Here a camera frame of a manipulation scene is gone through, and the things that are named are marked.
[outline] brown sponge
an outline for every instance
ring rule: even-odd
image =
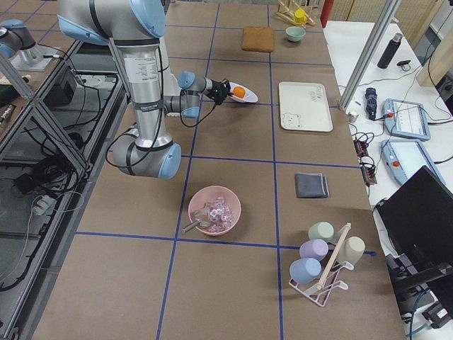
[[[244,51],[272,52],[274,30],[271,27],[246,26],[242,32],[241,48]]]

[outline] metal scoop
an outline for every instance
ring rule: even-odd
[[[181,232],[185,234],[189,230],[192,230],[195,227],[199,227],[202,229],[209,228],[211,227],[214,223],[211,222],[210,217],[207,215],[205,211],[201,210],[196,210],[193,213],[193,216],[195,218],[195,221],[190,223],[189,225],[186,225]]]

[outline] white plate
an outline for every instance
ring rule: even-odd
[[[280,124],[286,130],[330,132],[333,130],[326,89],[323,84],[278,84]]]
[[[246,95],[243,98],[236,97],[232,94],[229,96],[234,99],[235,101],[238,101],[239,103],[256,103],[258,101],[258,96],[254,94],[252,90],[247,89],[245,86],[236,84],[232,81],[229,82],[229,85],[231,86],[231,92],[233,92],[233,89],[236,86],[242,87],[244,90],[246,90]]]

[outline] gray cloth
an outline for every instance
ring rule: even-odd
[[[323,174],[295,174],[297,198],[329,197],[327,178]]]

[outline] pink bowl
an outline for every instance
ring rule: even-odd
[[[198,191],[190,200],[189,202],[189,219],[193,222],[193,212],[199,210],[205,206],[205,203],[212,202],[216,200],[218,197],[223,197],[225,199],[225,203],[228,204],[233,212],[233,220],[231,221],[231,227],[222,231],[222,232],[207,232],[205,229],[198,228],[203,234],[209,236],[219,236],[226,234],[229,232],[236,223],[239,221],[239,217],[241,216],[241,202],[239,201],[238,196],[223,186],[207,186],[206,188],[201,189]]]

